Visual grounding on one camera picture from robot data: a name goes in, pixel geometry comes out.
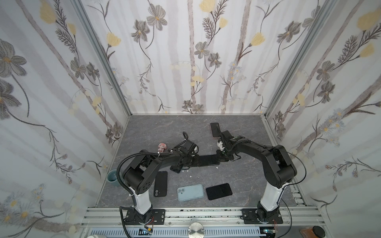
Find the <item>light blue phone case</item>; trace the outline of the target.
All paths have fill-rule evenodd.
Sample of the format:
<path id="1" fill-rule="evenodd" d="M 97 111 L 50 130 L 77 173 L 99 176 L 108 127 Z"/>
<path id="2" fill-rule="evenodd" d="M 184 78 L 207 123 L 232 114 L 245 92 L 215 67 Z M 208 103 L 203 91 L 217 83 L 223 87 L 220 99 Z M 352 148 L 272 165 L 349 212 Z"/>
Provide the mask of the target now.
<path id="1" fill-rule="evenodd" d="M 179 201 L 188 201 L 204 197 L 203 185 L 195 184 L 177 189 L 177 195 Z"/>

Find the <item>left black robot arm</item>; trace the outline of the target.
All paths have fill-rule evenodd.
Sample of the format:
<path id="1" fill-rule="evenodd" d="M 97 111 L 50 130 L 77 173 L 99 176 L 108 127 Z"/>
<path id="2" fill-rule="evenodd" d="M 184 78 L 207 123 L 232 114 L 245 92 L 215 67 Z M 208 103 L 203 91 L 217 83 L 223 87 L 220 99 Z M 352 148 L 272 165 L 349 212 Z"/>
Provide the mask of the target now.
<path id="1" fill-rule="evenodd" d="M 137 222 L 141 225 L 154 223 L 153 206 L 149 197 L 152 186 L 161 168 L 169 167 L 171 171 L 180 173 L 191 167 L 198 157 L 198 146 L 189 140 L 183 132 L 184 140 L 172 149 L 164 152 L 149 152 L 141 150 L 123 159 L 116 170 L 116 178 L 133 200 L 133 207 L 119 207 L 122 226 L 126 236 L 130 234 L 126 225 Z"/>

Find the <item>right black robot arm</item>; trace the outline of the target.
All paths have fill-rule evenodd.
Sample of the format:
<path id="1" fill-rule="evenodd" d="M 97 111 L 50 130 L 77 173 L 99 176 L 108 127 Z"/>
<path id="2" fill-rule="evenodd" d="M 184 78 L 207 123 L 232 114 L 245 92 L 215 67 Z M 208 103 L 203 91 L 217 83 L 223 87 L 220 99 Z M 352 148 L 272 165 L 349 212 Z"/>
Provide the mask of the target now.
<path id="1" fill-rule="evenodd" d="M 219 138 L 217 158 L 220 162 L 234 161 L 234 157 L 240 153 L 261 161 L 267 185 L 257 205 L 257 220 L 266 224 L 278 217 L 283 192 L 297 175 L 290 153 L 281 145 L 262 145 L 243 136 L 233 137 L 229 131 L 221 132 L 219 128 L 212 130 L 212 136 Z"/>

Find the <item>small pink figurine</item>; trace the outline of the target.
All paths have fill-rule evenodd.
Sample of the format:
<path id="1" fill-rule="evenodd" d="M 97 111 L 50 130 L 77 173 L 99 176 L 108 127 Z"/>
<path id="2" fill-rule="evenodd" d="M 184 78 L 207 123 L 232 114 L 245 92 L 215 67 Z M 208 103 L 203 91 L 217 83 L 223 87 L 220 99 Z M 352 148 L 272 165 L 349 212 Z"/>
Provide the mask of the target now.
<path id="1" fill-rule="evenodd" d="M 166 149 L 167 149 L 167 145 L 164 144 L 164 143 L 160 143 L 158 145 L 158 149 L 157 150 L 158 150 L 159 153 L 164 153 L 166 151 Z"/>

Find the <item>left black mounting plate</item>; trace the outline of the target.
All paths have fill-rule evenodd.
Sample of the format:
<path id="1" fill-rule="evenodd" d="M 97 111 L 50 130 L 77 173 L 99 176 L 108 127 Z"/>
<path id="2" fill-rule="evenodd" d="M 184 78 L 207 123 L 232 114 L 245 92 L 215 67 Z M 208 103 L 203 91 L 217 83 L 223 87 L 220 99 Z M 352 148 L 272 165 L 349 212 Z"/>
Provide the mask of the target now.
<path id="1" fill-rule="evenodd" d="M 125 225 L 163 225 L 165 212 L 165 209 L 150 209 L 143 215 L 134 208 L 128 208 L 123 211 L 122 221 Z"/>

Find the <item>black mounting plate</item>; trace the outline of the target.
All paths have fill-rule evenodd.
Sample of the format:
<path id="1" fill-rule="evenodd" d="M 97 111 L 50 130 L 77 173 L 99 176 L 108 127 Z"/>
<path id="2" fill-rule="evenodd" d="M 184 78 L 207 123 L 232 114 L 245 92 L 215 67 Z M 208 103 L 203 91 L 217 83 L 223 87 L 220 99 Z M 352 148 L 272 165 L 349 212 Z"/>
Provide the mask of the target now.
<path id="1" fill-rule="evenodd" d="M 271 212 L 268 212 L 263 208 L 242 209 L 241 211 L 241 219 L 245 224 L 283 224 L 283 219 L 278 208 Z"/>
<path id="2" fill-rule="evenodd" d="M 122 221 L 125 225 L 163 225 L 165 212 L 165 209 L 150 209 L 143 215 L 134 208 L 128 208 L 123 211 Z"/>

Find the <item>round silver knob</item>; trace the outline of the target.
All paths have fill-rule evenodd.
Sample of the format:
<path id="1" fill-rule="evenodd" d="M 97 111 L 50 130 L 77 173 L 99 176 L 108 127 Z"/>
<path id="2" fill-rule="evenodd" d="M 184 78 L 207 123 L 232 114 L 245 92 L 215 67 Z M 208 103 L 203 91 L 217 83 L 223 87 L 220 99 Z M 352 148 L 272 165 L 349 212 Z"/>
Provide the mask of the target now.
<path id="1" fill-rule="evenodd" d="M 188 227 L 188 237 L 189 238 L 204 238 L 205 229 L 204 226 L 199 222 L 193 222 Z"/>

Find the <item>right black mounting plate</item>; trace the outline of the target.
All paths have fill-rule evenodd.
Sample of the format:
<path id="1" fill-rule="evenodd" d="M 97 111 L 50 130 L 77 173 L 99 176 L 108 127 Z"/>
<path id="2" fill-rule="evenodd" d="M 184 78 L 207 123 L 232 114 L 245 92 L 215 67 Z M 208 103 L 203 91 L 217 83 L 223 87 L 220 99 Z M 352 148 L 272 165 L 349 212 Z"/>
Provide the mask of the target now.
<path id="1" fill-rule="evenodd" d="M 278 208 L 271 212 L 268 212 L 263 208 L 242 209 L 241 211 L 241 219 L 245 224 L 283 224 L 283 219 Z"/>

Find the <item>teal ceramic cup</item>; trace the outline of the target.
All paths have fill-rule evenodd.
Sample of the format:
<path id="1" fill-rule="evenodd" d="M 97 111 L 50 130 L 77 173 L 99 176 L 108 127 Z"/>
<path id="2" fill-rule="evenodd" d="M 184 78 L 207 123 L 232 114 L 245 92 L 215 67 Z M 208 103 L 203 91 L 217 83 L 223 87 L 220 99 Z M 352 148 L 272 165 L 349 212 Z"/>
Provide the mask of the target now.
<path id="1" fill-rule="evenodd" d="M 113 187 L 118 187 L 120 186 L 120 183 L 118 182 L 118 179 L 117 179 L 117 170 L 114 169 L 114 170 L 111 170 L 108 174 L 107 174 L 107 182 L 109 185 L 113 186 Z"/>

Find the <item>brown box with black knob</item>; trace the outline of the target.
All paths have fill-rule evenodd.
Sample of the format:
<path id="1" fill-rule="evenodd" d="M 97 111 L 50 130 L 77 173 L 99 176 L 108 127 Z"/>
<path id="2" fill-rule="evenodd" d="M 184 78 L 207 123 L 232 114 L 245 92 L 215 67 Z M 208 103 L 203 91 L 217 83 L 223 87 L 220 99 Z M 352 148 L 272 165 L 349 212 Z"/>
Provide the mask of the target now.
<path id="1" fill-rule="evenodd" d="M 312 226 L 300 230 L 303 238 L 325 238 L 325 230 L 320 226 Z"/>

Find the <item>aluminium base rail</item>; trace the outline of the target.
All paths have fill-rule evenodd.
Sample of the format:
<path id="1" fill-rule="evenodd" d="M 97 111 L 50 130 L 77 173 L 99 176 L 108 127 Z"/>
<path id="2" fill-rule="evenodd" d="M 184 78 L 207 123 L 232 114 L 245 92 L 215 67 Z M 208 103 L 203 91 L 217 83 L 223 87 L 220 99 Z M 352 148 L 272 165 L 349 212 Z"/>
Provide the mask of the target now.
<path id="1" fill-rule="evenodd" d="M 326 228 L 322 215 L 316 207 L 297 206 L 280 207 L 283 224 L 245 224 L 241 219 L 243 207 L 167 207 L 163 225 L 126 225 L 126 228 L 144 228 L 149 233 L 159 227 L 186 227 L 193 222 L 205 227 L 259 227 L 264 238 L 299 238 L 300 230 L 312 226 Z M 89 208 L 81 223 L 80 237 L 89 238 L 87 234 L 93 228 L 123 228 L 119 209 Z"/>

